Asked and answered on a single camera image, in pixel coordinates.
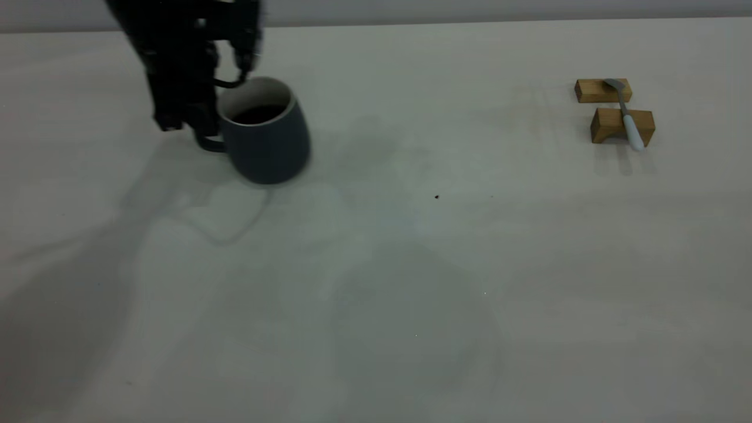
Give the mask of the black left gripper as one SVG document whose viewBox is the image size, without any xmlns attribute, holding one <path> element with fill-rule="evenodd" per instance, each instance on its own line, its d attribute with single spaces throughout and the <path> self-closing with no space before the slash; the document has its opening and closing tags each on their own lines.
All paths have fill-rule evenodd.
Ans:
<svg viewBox="0 0 752 423">
<path fill-rule="evenodd" d="M 186 79 L 186 123 L 198 141 L 219 141 L 216 40 L 227 39 L 234 1 L 107 1 L 150 76 L 153 120 L 162 132 L 183 128 L 182 80 Z"/>
</svg>

